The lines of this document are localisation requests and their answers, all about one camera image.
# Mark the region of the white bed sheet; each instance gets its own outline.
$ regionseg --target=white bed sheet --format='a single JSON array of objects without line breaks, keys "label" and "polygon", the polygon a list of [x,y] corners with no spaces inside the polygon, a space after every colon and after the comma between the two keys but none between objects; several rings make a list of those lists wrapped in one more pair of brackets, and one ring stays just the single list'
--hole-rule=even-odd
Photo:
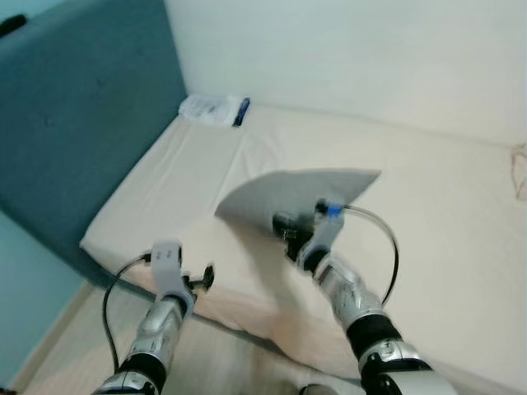
[{"label": "white bed sheet", "polygon": [[[403,336],[457,381],[524,392],[525,206],[515,200],[504,146],[262,105],[237,129],[177,118],[93,220],[82,247],[115,272],[155,241],[180,239],[185,270],[216,264],[197,313],[357,377],[327,301],[283,247],[212,216],[248,179],[333,167],[383,170],[356,204],[383,216],[399,238],[388,311]],[[384,293],[392,252],[382,232],[349,217],[334,251]],[[128,279],[154,290],[147,268]]]}]

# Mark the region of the light blue wall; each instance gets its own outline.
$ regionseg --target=light blue wall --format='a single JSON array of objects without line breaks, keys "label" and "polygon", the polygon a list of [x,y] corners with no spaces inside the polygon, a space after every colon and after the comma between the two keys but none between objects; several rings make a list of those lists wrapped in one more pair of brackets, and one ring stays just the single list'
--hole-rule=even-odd
[{"label": "light blue wall", "polygon": [[16,14],[29,18],[56,6],[65,0],[0,0],[0,21]]},{"label": "light blue wall", "polygon": [[1,211],[0,273],[0,387],[10,387],[82,278]]}]

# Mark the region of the teal headboard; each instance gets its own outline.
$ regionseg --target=teal headboard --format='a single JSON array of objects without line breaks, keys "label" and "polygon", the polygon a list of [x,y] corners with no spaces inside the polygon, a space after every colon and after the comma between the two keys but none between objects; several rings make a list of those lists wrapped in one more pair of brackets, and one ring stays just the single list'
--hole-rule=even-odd
[{"label": "teal headboard", "polygon": [[104,285],[79,241],[185,96],[162,0],[74,0],[29,20],[0,39],[0,209]]}]

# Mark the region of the gray fabric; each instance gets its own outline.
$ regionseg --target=gray fabric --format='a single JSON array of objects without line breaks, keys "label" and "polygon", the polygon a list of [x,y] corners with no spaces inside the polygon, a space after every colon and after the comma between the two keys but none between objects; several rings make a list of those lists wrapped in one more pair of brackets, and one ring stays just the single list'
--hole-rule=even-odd
[{"label": "gray fabric", "polygon": [[106,283],[79,241],[185,96],[162,0],[73,0],[30,20],[0,39],[0,207]]},{"label": "gray fabric", "polygon": [[379,176],[377,170],[306,170],[266,174],[229,193],[216,216],[246,224],[273,236],[273,215],[312,216],[315,204],[326,199],[349,204]]}]

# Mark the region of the bed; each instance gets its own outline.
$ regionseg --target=bed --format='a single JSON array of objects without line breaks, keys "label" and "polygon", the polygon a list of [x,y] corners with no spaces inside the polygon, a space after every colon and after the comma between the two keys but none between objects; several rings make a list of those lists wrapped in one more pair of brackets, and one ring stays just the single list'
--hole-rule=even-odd
[{"label": "bed", "polygon": [[[265,105],[253,105],[241,128],[178,117],[81,246],[115,272],[156,240],[180,239],[184,270],[216,265],[197,314],[356,378],[327,301],[283,246],[213,216],[233,188],[261,174],[343,167],[382,170],[356,204],[383,216],[399,238],[388,311],[405,338],[454,381],[484,393],[525,390],[525,205],[515,199],[505,146]],[[392,257],[382,232],[347,218],[334,250],[384,292]],[[146,267],[127,280],[155,291]]]}]

